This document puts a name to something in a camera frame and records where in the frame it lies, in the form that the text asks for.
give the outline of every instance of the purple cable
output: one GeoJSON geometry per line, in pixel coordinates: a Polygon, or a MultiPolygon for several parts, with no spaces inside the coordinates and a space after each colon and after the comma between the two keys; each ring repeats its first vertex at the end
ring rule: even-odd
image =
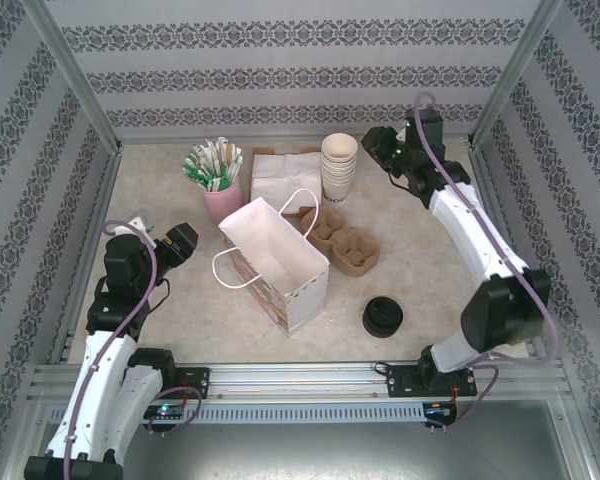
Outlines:
{"type": "Polygon", "coordinates": [[[551,318],[551,314],[549,313],[549,310],[547,309],[545,304],[542,302],[542,300],[540,299],[540,297],[538,296],[536,291],[529,284],[527,279],[524,278],[522,276],[522,274],[516,269],[516,267],[511,263],[511,261],[507,257],[507,254],[504,252],[504,250],[502,249],[502,247],[496,240],[493,233],[491,233],[491,230],[487,226],[487,223],[485,222],[484,218],[482,218],[482,215],[480,215],[480,213],[475,209],[475,207],[469,201],[469,199],[464,195],[464,193],[462,193],[462,190],[460,190],[460,188],[456,185],[456,183],[453,181],[451,176],[444,169],[444,167],[442,166],[440,161],[436,158],[435,153],[433,153],[433,150],[429,146],[429,142],[427,142],[427,137],[425,136],[424,129],[422,127],[422,120],[420,119],[420,105],[422,104],[422,100],[424,97],[428,97],[431,100],[431,103],[433,105],[436,104],[435,97],[432,94],[430,94],[429,92],[420,93],[416,97],[416,101],[413,104],[413,114],[414,114],[414,117],[416,120],[416,129],[418,130],[418,136],[420,137],[420,142],[422,142],[422,146],[424,147],[425,151],[427,152],[427,155],[429,155],[429,158],[431,159],[433,164],[436,166],[436,168],[438,169],[440,174],[444,177],[446,182],[449,184],[449,186],[451,187],[453,192],[458,196],[458,198],[465,205],[465,207],[467,207],[469,209],[469,211],[471,211],[474,218],[480,225],[480,228],[482,228],[482,231],[489,239],[489,242],[491,243],[491,245],[493,245],[493,248],[495,249],[496,253],[500,257],[500,260],[502,260],[504,262],[504,264],[507,266],[507,268],[509,268],[511,273],[520,282],[520,285],[522,285],[522,287],[527,291],[529,296],[533,299],[534,303],[538,307],[538,310],[540,310],[540,313],[542,313],[542,316],[547,321],[547,326],[549,327],[549,332],[551,334],[552,342],[551,342],[550,353],[546,358],[544,358],[542,360],[514,358],[509,355],[505,355],[504,353],[489,351],[489,352],[483,353],[478,358],[476,358],[472,362],[472,364],[475,365],[476,363],[478,363],[481,360],[484,360],[487,358],[491,359],[491,357],[497,357],[497,358],[501,358],[504,360],[509,360],[514,363],[520,363],[520,364],[525,364],[525,365],[533,364],[538,367],[543,367],[545,365],[548,365],[553,360],[555,360],[555,358],[558,356],[558,346],[560,343],[560,339],[559,339],[558,328],[556,327],[556,323],[553,320],[553,318],[551,318]]]}
{"type": "Polygon", "coordinates": [[[105,356],[107,350],[114,342],[116,337],[120,335],[120,333],[122,333],[122,331],[127,327],[127,325],[129,325],[131,320],[133,320],[133,317],[136,316],[136,314],[140,311],[142,306],[147,302],[147,300],[149,300],[149,295],[151,294],[151,291],[153,290],[153,287],[156,283],[156,272],[158,271],[158,262],[156,261],[156,255],[155,253],[153,253],[153,247],[149,243],[149,240],[142,234],[142,232],[140,232],[140,230],[135,228],[133,225],[129,225],[128,223],[121,222],[119,220],[109,220],[108,222],[105,222],[103,226],[103,232],[106,235],[112,235],[112,233],[109,230],[107,230],[107,227],[109,226],[128,228],[147,247],[147,250],[149,251],[149,258],[151,259],[151,277],[149,279],[149,285],[147,285],[147,291],[144,293],[144,295],[142,296],[138,304],[134,307],[134,309],[131,310],[131,312],[129,312],[129,315],[127,315],[127,317],[122,321],[122,323],[118,326],[118,328],[116,328],[116,330],[111,334],[109,339],[102,346],[102,348],[96,355],[95,360],[89,367],[89,370],[87,371],[87,374],[84,377],[84,381],[80,386],[80,390],[78,391],[78,395],[76,397],[76,403],[73,406],[73,412],[71,413],[71,419],[69,420],[69,430],[67,431],[67,446],[64,449],[64,462],[62,468],[64,480],[71,480],[71,449],[73,447],[73,440],[70,440],[69,437],[73,436],[75,433],[76,423],[78,421],[78,415],[80,413],[80,407],[82,407],[82,402],[87,393],[89,382],[91,382],[91,378],[98,369],[100,361],[105,356]]]}
{"type": "Polygon", "coordinates": [[[191,393],[195,393],[196,396],[198,397],[198,406],[196,407],[196,410],[193,412],[193,414],[191,415],[191,417],[189,417],[184,422],[179,423],[178,425],[176,425],[175,427],[173,427],[171,430],[169,430],[167,432],[156,432],[156,431],[152,430],[151,426],[153,425],[153,419],[149,420],[149,425],[147,426],[147,430],[149,430],[149,434],[150,435],[159,435],[161,437],[166,437],[167,435],[172,435],[172,434],[176,433],[178,430],[181,430],[184,427],[188,426],[191,422],[193,422],[198,417],[198,414],[200,413],[200,407],[202,407],[202,395],[200,394],[200,392],[198,391],[197,388],[193,388],[193,387],[173,387],[173,388],[169,388],[168,390],[165,390],[164,392],[160,392],[158,395],[156,395],[154,397],[153,400],[158,400],[159,398],[162,398],[165,395],[169,395],[170,393],[174,393],[174,392],[191,392],[191,393]]]}

